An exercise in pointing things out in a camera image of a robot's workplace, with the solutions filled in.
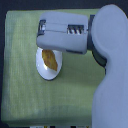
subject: green cloth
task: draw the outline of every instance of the green cloth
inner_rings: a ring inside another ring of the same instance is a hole
[[[84,14],[98,9],[57,10]],[[36,69],[36,35],[45,11],[9,11],[5,24],[3,122],[10,126],[91,125],[93,93],[105,72],[89,51],[63,53],[63,65],[52,81]]]

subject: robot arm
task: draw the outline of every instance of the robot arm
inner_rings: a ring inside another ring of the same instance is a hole
[[[101,8],[92,23],[92,40],[107,59],[106,76],[93,97],[92,128],[128,127],[128,20],[115,5]]]
[[[107,60],[106,76],[94,93],[92,128],[128,127],[128,20],[115,5],[99,10],[92,22],[96,51]],[[41,15],[37,45],[43,49],[85,54],[88,18],[47,12]]]

